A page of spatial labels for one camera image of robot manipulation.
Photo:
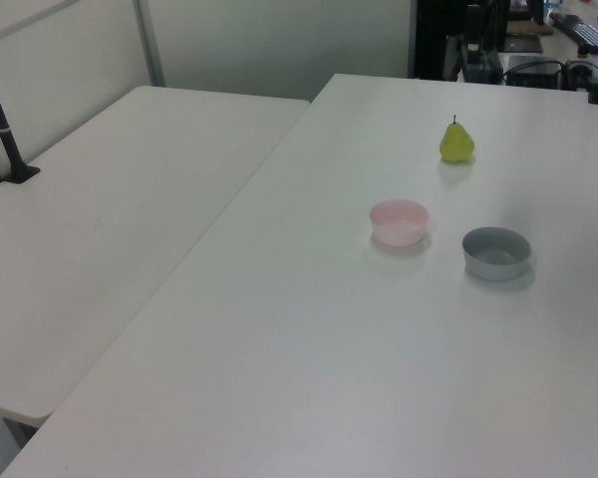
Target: keyboard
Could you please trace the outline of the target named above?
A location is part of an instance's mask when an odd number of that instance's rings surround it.
[[[598,30],[583,22],[579,16],[551,12],[549,18],[554,21],[554,27],[578,45],[589,45],[589,53],[598,53]]]

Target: white table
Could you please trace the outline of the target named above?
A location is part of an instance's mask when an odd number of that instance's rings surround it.
[[[39,426],[306,108],[139,88],[0,184],[0,414]]]
[[[398,196],[432,216],[401,253]],[[483,225],[533,271],[469,276]],[[93,476],[598,477],[598,107],[336,76],[4,474]]]

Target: bowl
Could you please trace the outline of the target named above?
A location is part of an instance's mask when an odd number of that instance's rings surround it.
[[[527,267],[531,246],[517,232],[502,227],[481,227],[462,240],[465,268],[486,281],[508,281]]]
[[[405,247],[419,242],[428,226],[430,214],[416,201],[390,199],[370,211],[375,239],[392,247]]]

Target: wall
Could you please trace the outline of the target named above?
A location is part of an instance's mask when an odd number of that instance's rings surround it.
[[[149,83],[133,0],[80,0],[0,39],[0,100],[25,161]]]
[[[335,73],[406,77],[414,59],[416,1],[141,3],[169,87],[312,101]]]

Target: pear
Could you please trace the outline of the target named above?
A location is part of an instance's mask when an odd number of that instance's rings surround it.
[[[465,128],[462,127],[462,124],[456,122],[456,115],[454,115],[453,122],[446,129],[446,135],[441,140],[439,151],[441,157],[450,162],[467,161],[474,152],[474,141],[465,131]]]

